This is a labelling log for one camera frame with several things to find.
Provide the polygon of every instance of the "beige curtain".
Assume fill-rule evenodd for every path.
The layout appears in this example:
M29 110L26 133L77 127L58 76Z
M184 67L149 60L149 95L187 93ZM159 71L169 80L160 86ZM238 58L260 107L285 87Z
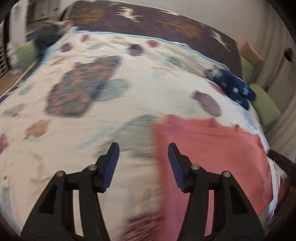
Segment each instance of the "beige curtain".
M268 95L282 113L280 120L266 131L269 145L276 152L295 161L296 158L296 45L285 24L270 4L261 23L255 50L265 63L257 84L269 86ZM286 48L291 47L294 58L286 59L278 71Z

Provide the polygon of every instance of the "red towel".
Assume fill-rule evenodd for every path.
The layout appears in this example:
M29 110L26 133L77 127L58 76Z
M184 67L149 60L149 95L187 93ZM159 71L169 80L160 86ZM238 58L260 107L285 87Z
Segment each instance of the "red towel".
M185 120L169 115L166 122L155 125L157 162L164 198L161 211L165 216L159 225L159 240L177 240L188 204L189 194L177 187L168 160L168 145L176 143L181 154L189 157L208 172L232 173L256 213L263 211L273 199L271 171L258 135L248 134L239 126L226 127L213 118ZM209 208L205 236L211 234L213 224L213 195Z

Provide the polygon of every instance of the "wooden floor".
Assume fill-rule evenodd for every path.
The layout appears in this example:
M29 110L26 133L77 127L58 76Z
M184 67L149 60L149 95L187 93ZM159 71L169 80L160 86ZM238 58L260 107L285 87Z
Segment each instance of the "wooden floor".
M20 77L21 74L11 74L9 71L2 75L0 77L0 96L13 87Z

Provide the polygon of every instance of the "screw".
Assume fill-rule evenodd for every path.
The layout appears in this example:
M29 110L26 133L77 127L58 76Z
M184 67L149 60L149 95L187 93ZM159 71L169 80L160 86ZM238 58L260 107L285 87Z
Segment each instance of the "screw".
M90 171L94 171L94 170L96 170L96 165L95 164L91 164L91 165L89 165L87 167L87 169L90 170Z
M191 168L192 168L193 170L198 170L200 167L199 167L199 165L197 165L197 164L192 164L192 165L191 165Z
M57 177L62 177L64 174L65 174L64 171L58 171L58 172L56 173Z
M225 177L231 177L231 174L230 174L230 172L223 172L223 176L225 176Z

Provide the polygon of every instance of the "blue star-patterned garment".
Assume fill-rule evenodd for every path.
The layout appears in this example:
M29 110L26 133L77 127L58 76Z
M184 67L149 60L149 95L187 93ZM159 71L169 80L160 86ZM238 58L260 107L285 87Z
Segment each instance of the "blue star-patterned garment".
M207 69L204 74L209 80L218 84L230 99L240 104L246 110L249 109L248 100L251 102L255 101L255 92L230 71L224 69Z

